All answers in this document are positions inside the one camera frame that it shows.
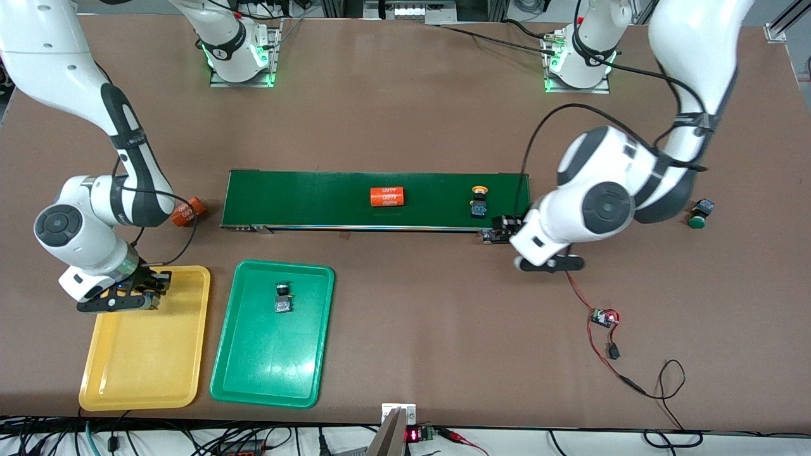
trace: mounting plate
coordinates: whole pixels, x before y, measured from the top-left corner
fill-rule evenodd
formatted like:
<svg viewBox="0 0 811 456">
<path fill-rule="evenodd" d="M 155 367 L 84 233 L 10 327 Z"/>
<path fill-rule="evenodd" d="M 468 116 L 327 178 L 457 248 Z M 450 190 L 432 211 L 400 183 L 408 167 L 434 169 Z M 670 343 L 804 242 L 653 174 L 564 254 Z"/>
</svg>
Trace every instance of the mounting plate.
<svg viewBox="0 0 811 456">
<path fill-rule="evenodd" d="M 405 412 L 408 414 L 408 425 L 413 426 L 417 423 L 417 406 L 415 404 L 399 404 L 399 403 L 385 403 L 380 407 L 380 422 L 383 423 L 386 420 L 389 412 L 392 409 L 404 409 Z"/>
</svg>

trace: cable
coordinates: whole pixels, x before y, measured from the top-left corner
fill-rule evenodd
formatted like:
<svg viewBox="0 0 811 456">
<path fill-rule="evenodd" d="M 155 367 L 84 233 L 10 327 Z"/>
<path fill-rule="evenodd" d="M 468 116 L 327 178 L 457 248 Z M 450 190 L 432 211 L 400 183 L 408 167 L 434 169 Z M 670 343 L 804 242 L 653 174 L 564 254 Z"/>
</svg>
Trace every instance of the cable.
<svg viewBox="0 0 811 456">
<path fill-rule="evenodd" d="M 477 449 L 477 450 L 481 451 L 482 453 L 484 453 L 486 456 L 490 456 L 490 454 L 487 452 L 487 450 L 485 450 L 481 446 L 476 445 L 475 443 L 470 443 L 469 441 L 465 440 L 462 444 L 472 446 L 475 449 Z"/>
<path fill-rule="evenodd" d="M 135 247 L 136 245 L 138 245 L 138 241 L 141 239 L 141 236 L 142 236 L 142 235 L 144 235 L 144 230 L 145 230 L 145 229 L 146 229 L 146 228 L 144 228 L 143 226 L 141 226 L 140 231 L 138 231 L 138 235 L 135 237 L 135 239 L 132 239 L 132 242 L 130 243 L 130 245 L 131 245 L 132 247 Z"/>
<path fill-rule="evenodd" d="M 750 436 L 755 437 L 780 437 L 780 436 L 800 436 L 800 437 L 811 437 L 811 434 L 806 434 L 803 432 L 750 432 L 750 431 L 741 431 L 742 434 L 749 434 Z"/>
<path fill-rule="evenodd" d="M 141 193 L 150 193 L 150 194 L 153 194 L 153 195 L 171 196 L 172 198 L 184 203 L 188 207 L 192 207 L 191 203 L 189 203 L 188 201 L 184 200 L 180 196 L 175 195 L 174 193 L 169 193 L 167 191 L 147 190 L 145 188 L 129 188 L 129 187 L 124 187 L 124 186 L 121 186 L 121 189 L 122 190 L 128 190 L 128 191 L 140 191 Z M 195 238 L 195 233 L 197 232 L 197 212 L 192 210 L 191 215 L 193 216 L 193 218 L 191 219 L 191 233 L 189 233 L 189 238 L 186 241 L 186 245 L 184 245 L 183 248 L 180 249 L 180 252 L 178 252 L 178 254 L 175 255 L 174 258 L 172 258 L 169 261 L 162 261 L 160 263 L 147 263 L 144 266 L 146 266 L 146 267 L 168 266 L 168 265 L 171 265 L 172 263 L 174 263 L 175 261 L 177 261 L 181 256 L 183 256 L 184 253 L 186 253 L 186 250 L 191 245 L 191 241 L 192 241 L 192 239 Z"/>
<path fill-rule="evenodd" d="M 681 391 L 682 387 L 684 387 L 684 383 L 687 381 L 687 375 L 684 372 L 684 366 L 681 365 L 681 362 L 679 362 L 678 359 L 668 359 L 665 362 L 665 364 L 662 366 L 662 368 L 659 370 L 659 375 L 657 376 L 657 382 L 656 382 L 657 383 L 657 388 L 662 392 L 659 396 L 649 394 L 641 386 L 637 385 L 637 383 L 635 383 L 633 380 L 631 380 L 630 378 L 628 378 L 628 377 L 620 374 L 619 372 L 617 372 L 617 370 L 614 369 L 614 366 L 611 365 L 611 363 L 608 361 L 608 359 L 606 359 L 606 357 L 603 355 L 603 353 L 594 344 L 594 337 L 591 334 L 591 324 L 593 323 L 591 317 L 593 315 L 592 312 L 594 311 L 594 308 L 589 304 L 588 300 L 586 299 L 586 297 L 583 295 L 582 291 L 580 290 L 580 287 L 577 286 L 577 282 L 575 282 L 574 276 L 569 271 L 566 272 L 566 277 L 569 279 L 569 284 L 572 286 L 572 290 L 574 291 L 574 294 L 577 295 L 577 297 L 583 302 L 583 304 L 586 306 L 586 308 L 589 309 L 589 315 L 588 315 L 588 318 L 586 320 L 586 334 L 588 335 L 588 338 L 589 338 L 589 344 L 591 345 L 591 350 L 594 351 L 594 353 L 597 355 L 597 357 L 600 359 L 600 361 L 606 366 L 606 368 L 608 368 L 608 370 L 610 370 L 611 373 L 613 373 L 617 378 L 620 379 L 620 381 L 625 383 L 628 387 L 630 387 L 631 389 L 633 389 L 637 393 L 645 396 L 646 398 L 654 399 L 654 400 L 657 400 L 657 401 L 662 401 L 662 405 L 664 406 L 664 409 L 667 412 L 668 419 L 671 422 L 673 422 L 673 424 L 678 426 L 681 431 L 684 431 L 684 426 L 681 425 L 681 422 L 679 421 L 679 419 L 676 418 L 676 416 L 670 410 L 670 407 L 667 405 L 667 400 L 671 399 L 671 398 L 674 398 L 679 393 L 679 391 Z M 616 326 L 619 324 L 619 313 L 617 311 L 615 311 L 614 309 L 607 309 L 605 312 L 614 312 L 616 314 L 616 322 L 615 322 L 614 326 L 611 328 L 611 332 L 609 332 L 609 336 L 608 336 L 609 341 L 613 342 L 613 332 L 614 332 L 614 329 L 616 328 Z M 664 393 L 664 382 L 662 380 L 662 377 L 664 375 L 664 372 L 667 370 L 667 367 L 670 366 L 671 364 L 677 365 L 679 367 L 679 370 L 681 370 L 681 382 L 679 383 L 679 385 L 676 387 L 676 389 L 672 393 L 665 394 Z"/>
<path fill-rule="evenodd" d="M 476 32 L 468 32 L 467 30 L 462 30 L 460 28 L 442 27 L 441 25 L 432 25 L 432 27 L 441 28 L 443 30 L 453 30 L 454 32 L 464 33 L 465 35 L 470 35 L 472 37 L 481 38 L 481 39 L 487 40 L 487 41 L 492 41 L 492 42 L 498 43 L 500 45 L 512 46 L 512 47 L 518 48 L 518 49 L 531 50 L 532 52 L 539 52 L 541 54 L 546 54 L 546 55 L 555 55 L 555 52 L 551 51 L 549 49 L 541 49 L 541 48 L 534 48 L 532 46 L 519 45 L 518 43 L 511 43 L 509 41 L 499 40 L 498 38 L 488 37 L 486 35 L 480 35 L 480 34 L 478 34 Z"/>
<path fill-rule="evenodd" d="M 281 443 L 277 444 L 277 445 L 268 445 L 268 437 L 270 437 L 270 434 L 276 429 L 277 428 L 271 429 L 270 432 L 268 432 L 268 435 L 264 436 L 264 446 L 265 446 L 266 450 L 273 450 L 273 449 L 279 448 L 280 446 L 282 446 L 285 443 L 287 443 L 288 441 L 290 441 L 290 438 L 293 436 L 293 429 L 287 428 L 288 434 L 287 434 L 287 438 L 285 440 L 281 441 Z"/>
<path fill-rule="evenodd" d="M 287 32 L 287 33 L 286 33 L 286 34 L 285 34 L 285 35 L 284 35 L 284 36 L 281 38 L 281 40 L 279 40 L 279 45 L 281 45 L 281 43 L 284 43 L 284 42 L 285 42 L 285 40 L 287 39 L 287 37 L 289 37 L 290 35 L 292 35 L 292 34 L 293 34 L 293 32 L 295 32 L 295 31 L 296 31 L 296 28 L 301 27 L 302 21 L 304 20 L 304 16 L 306 16 L 306 15 L 307 15 L 307 10 L 302 10 L 302 14 L 301 14 L 301 15 L 298 17 L 298 21 L 296 21 L 296 23 L 295 23 L 295 24 L 293 24 L 293 27 L 291 27 L 291 28 L 290 28 L 290 31 L 289 31 L 289 32 Z"/>
<path fill-rule="evenodd" d="M 578 17 L 578 12 L 580 11 L 580 3 L 581 3 L 581 1 L 582 0 L 577 0 L 577 5 L 574 7 L 574 20 L 572 22 L 572 26 L 574 27 L 574 30 L 573 30 L 573 33 L 572 33 L 572 40 L 574 41 L 574 49 L 577 51 L 578 54 L 580 54 L 581 57 L 590 58 L 591 60 L 596 61 L 597 65 L 602 64 L 602 65 L 605 65 L 606 67 L 616 68 L 617 70 L 628 71 L 628 72 L 631 72 L 631 73 L 637 73 L 638 75 L 650 76 L 652 78 L 656 78 L 656 79 L 660 79 L 660 80 L 666 80 L 667 82 L 678 85 L 679 87 L 683 88 L 687 93 L 689 93 L 691 96 L 693 96 L 693 98 L 696 99 L 696 102 L 701 107 L 701 110 L 702 110 L 703 114 L 705 114 L 707 112 L 707 108 L 704 105 L 704 101 L 702 100 L 701 97 L 698 96 L 696 91 L 694 91 L 687 84 L 679 81 L 678 79 L 672 78 L 672 77 L 670 77 L 668 75 L 660 75 L 659 73 L 654 73 L 653 71 L 641 70 L 639 68 L 626 67 L 626 66 L 619 65 L 619 64 L 616 64 L 616 63 L 613 63 L 613 62 L 607 62 L 604 58 L 601 58 L 601 57 L 599 57 L 597 55 L 594 55 L 589 49 L 587 49 L 587 47 L 585 45 L 581 45 L 581 42 L 580 42 L 580 25 L 577 24 L 577 17 Z"/>
<path fill-rule="evenodd" d="M 659 438 L 661 438 L 662 441 L 664 441 L 664 444 L 654 443 L 653 441 L 651 441 L 650 438 L 648 437 L 648 434 L 651 434 L 651 433 L 656 434 L 657 436 L 659 436 Z M 704 443 L 704 434 L 703 433 L 701 433 L 701 432 L 691 432 L 690 434 L 698 436 L 698 440 L 695 441 L 695 442 L 691 442 L 691 443 L 672 443 L 670 441 L 670 439 L 668 439 L 667 436 L 664 435 L 664 432 L 656 430 L 656 429 L 645 429 L 644 431 L 642 431 L 642 438 L 645 439 L 646 444 L 648 444 L 648 445 L 650 445 L 650 446 L 652 446 L 654 448 L 657 448 L 659 450 L 670 450 L 671 456 L 677 456 L 676 455 L 676 449 L 677 448 L 681 448 L 681 449 L 695 448 L 695 447 L 699 446 L 700 444 Z"/>
<path fill-rule="evenodd" d="M 459 432 L 454 432 L 448 428 L 442 428 L 439 426 L 434 426 L 434 429 L 436 430 L 436 434 L 439 435 L 440 437 L 446 438 L 453 443 L 458 443 L 459 445 L 472 446 L 473 448 L 484 453 L 486 456 L 490 456 L 487 450 L 485 450 L 481 446 L 476 445 L 472 441 L 467 440 Z"/>
<path fill-rule="evenodd" d="M 135 447 L 135 443 L 132 441 L 132 437 L 130 437 L 130 430 L 124 429 L 124 433 L 127 435 L 127 440 L 130 442 L 130 449 L 135 456 L 141 456 L 138 454 L 138 449 Z"/>
<path fill-rule="evenodd" d="M 121 158 L 116 157 L 115 158 L 115 165 L 113 166 L 113 173 L 112 173 L 113 178 L 115 178 L 115 176 L 116 176 L 116 172 L 118 171 L 118 164 L 119 163 L 121 163 Z M 129 188 L 129 187 L 124 187 L 123 185 L 121 186 L 121 189 L 122 190 L 128 190 L 128 191 L 140 191 L 141 193 L 149 193 L 149 194 L 152 194 L 152 195 L 170 196 L 170 197 L 184 203 L 186 206 L 191 207 L 191 203 L 184 200 L 180 196 L 177 196 L 174 193 L 169 193 L 167 191 L 149 190 L 149 189 L 146 189 L 146 188 Z M 189 239 L 186 241 L 186 245 L 183 246 L 183 248 L 180 250 L 180 252 L 177 255 L 175 255 L 174 258 L 172 258 L 169 261 L 163 261 L 161 263 L 147 263 L 145 266 L 147 266 L 147 267 L 151 267 L 151 266 L 168 266 L 168 265 L 171 265 L 172 263 L 174 263 L 175 261 L 177 261 L 181 256 L 183 256 L 184 253 L 186 253 L 186 250 L 191 245 L 191 240 L 194 239 L 195 233 L 197 232 L 197 212 L 192 210 L 191 211 L 191 216 L 192 216 L 192 218 L 191 218 L 191 233 L 189 234 Z M 141 228 L 141 233 L 138 234 L 138 237 L 136 237 L 135 241 L 133 241 L 133 244 L 132 244 L 133 247 L 135 246 L 134 243 L 138 242 L 138 239 L 140 239 L 141 234 L 143 234 L 143 232 L 144 232 L 144 228 Z"/>
<path fill-rule="evenodd" d="M 88 438 L 90 450 L 93 452 L 93 454 L 95 456 L 101 456 L 99 449 L 96 448 L 96 442 L 93 440 L 93 435 L 90 433 L 90 420 L 84 422 L 84 436 Z"/>
<path fill-rule="evenodd" d="M 229 8 L 229 7 L 227 7 L 227 6 L 225 6 L 225 5 L 221 4 L 221 3 L 217 3 L 217 2 L 215 2 L 214 0 L 208 0 L 208 2 L 209 2 L 209 3 L 212 3 L 213 5 L 219 6 L 220 8 L 222 8 L 222 9 L 224 9 L 224 10 L 228 10 L 228 11 L 231 11 L 232 13 L 237 13 L 238 15 L 243 15 L 243 16 L 245 16 L 245 17 L 249 17 L 249 18 L 251 18 L 251 19 L 257 19 L 257 20 L 271 20 L 271 19 L 281 19 L 281 18 L 283 18 L 283 17 L 290 17 L 290 15 L 281 15 L 281 16 L 274 16 L 274 15 L 270 15 L 270 17 L 262 17 L 262 16 L 257 16 L 257 15 L 252 15 L 252 14 L 250 14 L 250 13 L 243 13 L 243 12 L 241 12 L 241 11 L 238 11 L 238 10 L 235 10 L 235 9 L 232 9 L 232 8 Z"/>
<path fill-rule="evenodd" d="M 110 84 L 112 84 L 112 83 L 113 83 L 113 80 L 112 80 L 112 78 L 110 78 L 110 77 L 109 77 L 109 75 L 107 74 L 107 71 L 104 69 L 104 67 L 102 67 L 101 65 L 99 65 L 99 62 L 96 62 L 95 60 L 93 60 L 93 63 L 95 63 L 95 64 L 96 64 L 96 66 L 98 67 L 98 69 L 99 69 L 99 70 L 101 70 L 101 72 L 102 72 L 102 73 L 104 73 L 104 77 L 105 77 L 105 78 L 107 78 L 107 80 L 109 81 L 109 83 L 110 83 Z"/>
<path fill-rule="evenodd" d="M 558 444 L 557 439 L 555 438 L 555 433 L 551 429 L 549 429 L 549 437 L 552 437 L 552 443 L 555 444 L 555 450 L 558 450 L 558 453 L 560 453 L 560 456 L 568 456 L 560 448 L 560 444 Z"/>
<path fill-rule="evenodd" d="M 298 442 L 298 428 L 294 428 L 296 431 L 296 453 L 298 456 L 302 456 L 302 447 Z"/>
<path fill-rule="evenodd" d="M 516 27 L 520 28 L 520 29 L 521 29 L 521 31 L 522 31 L 522 32 L 524 32 L 526 35 L 529 35 L 530 37 L 533 37 L 533 38 L 538 38 L 539 40 L 542 40 L 544 35 L 549 35 L 549 32 L 547 32 L 547 33 L 535 33 L 535 32 L 532 32 L 532 31 L 531 31 L 531 30 L 529 30 L 527 27 L 524 27 L 524 24 L 522 24 L 522 23 L 518 22 L 518 21 L 517 21 L 517 20 L 515 20 L 515 19 L 505 19 L 505 20 L 504 20 L 504 23 L 505 23 L 505 24 L 512 24 L 512 25 L 514 25 L 514 26 L 516 26 Z"/>
<path fill-rule="evenodd" d="M 580 108 L 582 110 L 591 111 L 591 112 L 593 112 L 593 113 L 595 113 L 597 115 L 602 116 L 603 118 L 605 118 L 609 122 L 614 123 L 615 125 L 617 125 L 622 131 L 624 131 L 628 136 L 631 136 L 639 144 L 645 146 L 645 148 L 648 149 L 650 151 L 650 153 L 652 153 L 658 159 L 665 159 L 665 158 L 668 159 L 669 160 L 669 166 L 671 166 L 671 167 L 674 167 L 674 168 L 686 168 L 688 170 L 694 170 L 694 171 L 697 171 L 697 172 L 707 170 L 707 168 L 704 167 L 704 166 L 696 165 L 696 164 L 690 163 L 688 161 L 676 160 L 675 158 L 672 158 L 672 157 L 669 157 L 669 156 L 665 155 L 662 151 L 658 150 L 657 148 L 651 147 L 650 144 L 648 144 L 647 141 L 645 141 L 644 138 L 642 138 L 641 136 L 639 136 L 639 134 L 637 134 L 634 130 L 632 130 L 631 127 L 625 125 L 619 119 L 615 118 L 614 116 L 610 115 L 609 113 L 607 113 L 607 112 L 605 112 L 603 110 L 595 108 L 595 107 L 593 107 L 591 105 L 584 105 L 582 103 L 567 103 L 565 105 L 560 105 L 560 106 L 556 107 L 555 109 L 550 111 L 549 114 L 547 114 L 543 119 L 541 119 L 541 122 L 538 124 L 537 127 L 535 127 L 534 131 L 532 132 L 532 136 L 530 136 L 530 142 L 526 145 L 526 151 L 524 151 L 524 157 L 521 160 L 521 172 L 518 174 L 518 188 L 517 188 L 517 190 L 515 192 L 515 204 L 513 206 L 513 213 L 516 216 L 520 215 L 518 213 L 518 202 L 521 199 L 521 190 L 522 190 L 522 188 L 524 186 L 523 176 L 526 174 L 526 163 L 530 159 L 530 151 L 532 150 L 532 145 L 535 142 L 535 138 L 538 136 L 538 133 L 541 131 L 541 128 L 543 128 L 543 126 L 546 124 L 546 122 L 547 122 L 547 120 L 549 120 L 549 118 L 551 118 L 556 113 L 558 113 L 558 112 L 560 112 L 562 110 L 566 110 L 568 108 Z"/>
</svg>

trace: metal bracket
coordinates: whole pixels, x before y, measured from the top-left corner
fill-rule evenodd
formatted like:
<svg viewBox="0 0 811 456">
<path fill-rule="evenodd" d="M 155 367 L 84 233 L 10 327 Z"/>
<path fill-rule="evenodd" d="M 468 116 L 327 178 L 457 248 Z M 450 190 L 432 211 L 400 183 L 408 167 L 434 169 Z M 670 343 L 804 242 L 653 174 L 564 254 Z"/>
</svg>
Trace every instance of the metal bracket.
<svg viewBox="0 0 811 456">
<path fill-rule="evenodd" d="M 786 42 L 786 33 L 785 32 L 775 32 L 772 28 L 770 23 L 766 23 L 763 26 L 763 33 L 766 35 L 766 41 L 770 43 L 785 43 Z"/>
<path fill-rule="evenodd" d="M 414 426 L 417 423 L 417 406 L 414 404 L 385 403 L 380 407 L 380 422 L 383 423 L 392 409 L 402 409 L 405 411 L 407 424 Z"/>
<path fill-rule="evenodd" d="M 795 0 L 775 20 L 766 23 L 763 32 L 770 43 L 786 42 L 786 31 L 811 11 L 811 0 Z"/>
</svg>

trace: yellow tray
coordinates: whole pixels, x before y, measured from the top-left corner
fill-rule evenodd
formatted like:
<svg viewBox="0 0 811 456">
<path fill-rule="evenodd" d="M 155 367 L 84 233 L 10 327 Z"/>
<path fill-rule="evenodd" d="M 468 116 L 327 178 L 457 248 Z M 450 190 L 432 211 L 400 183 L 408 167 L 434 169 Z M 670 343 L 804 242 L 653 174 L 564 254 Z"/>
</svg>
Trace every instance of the yellow tray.
<svg viewBox="0 0 811 456">
<path fill-rule="evenodd" d="M 79 404 L 87 411 L 178 408 L 197 395 L 211 274 L 166 266 L 172 282 L 157 310 L 100 314 Z"/>
</svg>

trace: plastic tray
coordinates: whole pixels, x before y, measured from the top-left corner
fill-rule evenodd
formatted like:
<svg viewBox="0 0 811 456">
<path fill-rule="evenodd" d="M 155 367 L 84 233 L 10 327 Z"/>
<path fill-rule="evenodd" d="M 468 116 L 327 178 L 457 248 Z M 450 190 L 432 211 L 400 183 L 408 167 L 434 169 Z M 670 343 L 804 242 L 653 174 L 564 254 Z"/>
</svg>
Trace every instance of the plastic tray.
<svg viewBox="0 0 811 456">
<path fill-rule="evenodd" d="M 88 411 L 178 408 L 197 394 L 211 275 L 166 266 L 169 292 L 152 311 L 96 317 L 79 404 Z"/>
<path fill-rule="evenodd" d="M 276 313 L 276 284 L 293 310 Z M 218 401 L 309 408 L 318 400 L 335 274 L 325 266 L 245 260 L 234 273 L 211 396 Z"/>
</svg>

